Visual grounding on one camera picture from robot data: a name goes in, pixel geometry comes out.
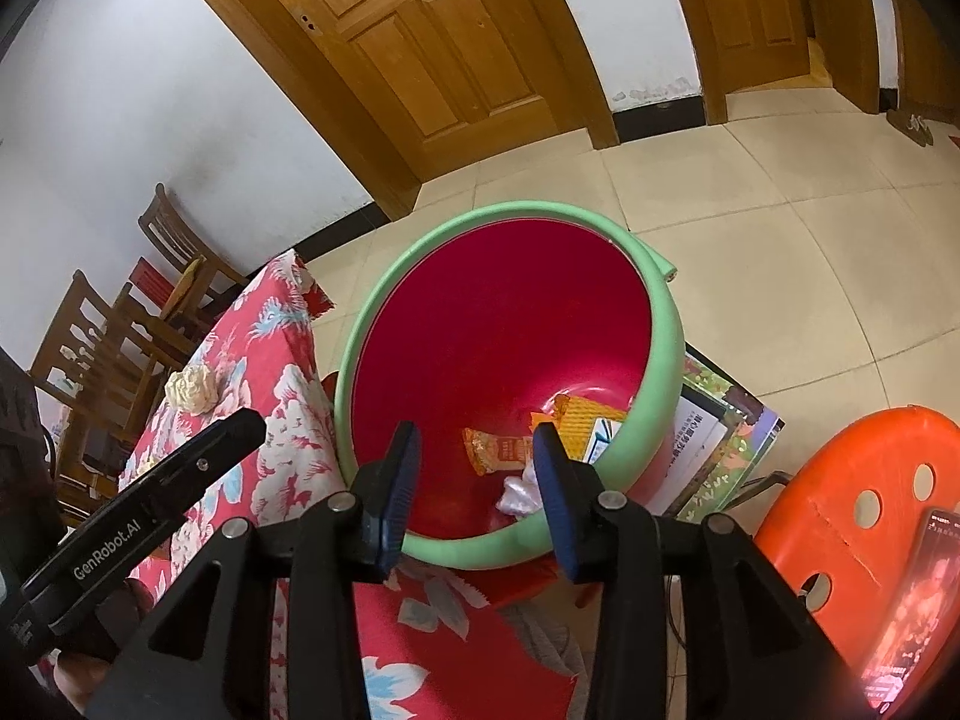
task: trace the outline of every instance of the metal screw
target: metal screw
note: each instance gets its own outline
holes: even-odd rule
[[[707,528],[719,536],[729,536],[733,533],[733,528],[736,528],[736,522],[726,514],[711,514],[707,518]]]
[[[357,496],[353,493],[333,493],[326,500],[326,504],[333,512],[349,512],[357,503]]]
[[[597,495],[597,503],[608,512],[616,512],[627,505],[627,496],[619,490],[604,490]]]
[[[243,519],[243,517],[234,517],[224,522],[224,527],[221,528],[221,530],[227,538],[240,538],[249,528],[250,524],[246,519]]]

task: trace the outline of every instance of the phone screen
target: phone screen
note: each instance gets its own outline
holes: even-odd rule
[[[933,509],[923,519],[912,565],[895,597],[880,643],[861,680],[867,701],[884,714],[923,658],[934,658],[946,637],[960,584],[960,515]]]

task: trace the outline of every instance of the floral fabric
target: floral fabric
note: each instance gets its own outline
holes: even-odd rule
[[[171,560],[133,576],[160,598],[231,517],[259,525],[299,517],[344,488],[330,403],[320,387],[312,319],[332,307],[293,250],[272,260],[220,318],[190,362],[214,371],[217,405],[191,416],[164,401],[137,444],[121,487],[211,421],[256,409],[267,437],[212,485],[171,539]],[[384,586],[355,586],[373,720],[565,717],[573,684],[528,658],[487,599],[465,580],[404,560]],[[287,594],[277,589],[271,717],[284,720]]]

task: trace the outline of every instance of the bucket handle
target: bucket handle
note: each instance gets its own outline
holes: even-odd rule
[[[675,266],[671,261],[669,261],[664,255],[660,254],[653,247],[646,245],[639,238],[640,245],[645,248],[647,254],[649,254],[656,265],[656,269],[661,272],[661,275],[664,276],[664,281],[668,284],[673,281],[674,276],[677,275],[677,266]]]

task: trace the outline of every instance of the hand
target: hand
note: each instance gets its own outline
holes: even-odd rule
[[[136,605],[140,611],[140,619],[147,616],[154,607],[154,597],[147,590],[147,586],[137,579],[127,579],[127,586],[136,597]],[[77,712],[83,714],[86,703],[107,678],[110,664],[80,653],[61,652],[56,658],[54,667],[54,682],[67,701],[73,704]]]

